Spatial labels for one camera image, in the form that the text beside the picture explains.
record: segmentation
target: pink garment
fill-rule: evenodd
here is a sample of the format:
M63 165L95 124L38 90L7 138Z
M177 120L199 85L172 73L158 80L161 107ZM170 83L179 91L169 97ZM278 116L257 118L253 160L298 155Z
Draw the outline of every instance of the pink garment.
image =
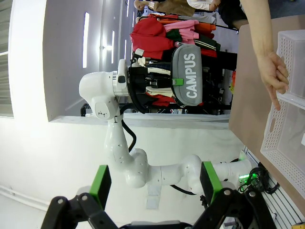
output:
M197 24L199 24L199 21L197 20L187 20L164 25L164 28L166 32L172 29L179 29L182 42L186 44L195 44L194 39L199 39L199 34L194 32L194 25Z

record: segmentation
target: brown table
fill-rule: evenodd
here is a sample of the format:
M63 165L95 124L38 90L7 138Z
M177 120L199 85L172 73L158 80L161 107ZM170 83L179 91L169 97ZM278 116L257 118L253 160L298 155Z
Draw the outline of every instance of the brown table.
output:
M278 32L305 29L305 15L273 19L272 27L276 50ZM250 29L246 25L239 31L236 81L229 128L263 163L305 215L305 199L260 152L270 108L271 100L261 81Z

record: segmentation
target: white robotic arm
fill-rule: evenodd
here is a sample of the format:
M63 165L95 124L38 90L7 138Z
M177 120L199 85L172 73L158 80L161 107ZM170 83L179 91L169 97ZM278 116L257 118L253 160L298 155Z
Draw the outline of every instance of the white robotic arm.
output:
M120 60L117 72L99 72L85 75L80 82L80 95L90 105L93 113L108 121L108 130L104 149L109 166L122 171L126 182L132 187L150 185L177 184L182 177L187 178L189 189L203 193L200 182L202 161L197 155L190 155L179 164L151 166L142 149L129 152L119 110L119 96L128 96L128 71L125 60ZM213 165L220 180L226 180L238 186L238 178L251 170L249 160Z

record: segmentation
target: bolt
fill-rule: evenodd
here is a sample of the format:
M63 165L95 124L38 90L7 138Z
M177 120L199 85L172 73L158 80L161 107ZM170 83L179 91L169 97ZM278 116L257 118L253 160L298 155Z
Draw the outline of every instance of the bolt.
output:
M81 197L81 199L85 201L85 200L88 199L88 197L87 197L86 195L83 195L83 196Z
M225 194L226 196L229 196L229 195L231 194L231 191L230 191L230 190L225 190L225 191L224 191L224 194Z
M255 195L256 195L256 193L253 192L253 191L249 193L249 196L250 196L250 197L255 197Z

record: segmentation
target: white plastic basket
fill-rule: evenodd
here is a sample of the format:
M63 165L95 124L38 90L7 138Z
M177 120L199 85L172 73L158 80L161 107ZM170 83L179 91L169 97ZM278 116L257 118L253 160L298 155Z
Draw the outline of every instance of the white plastic basket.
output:
M279 32L277 54L289 71L289 91L278 94L280 111L271 107L261 152L305 198L305 30Z

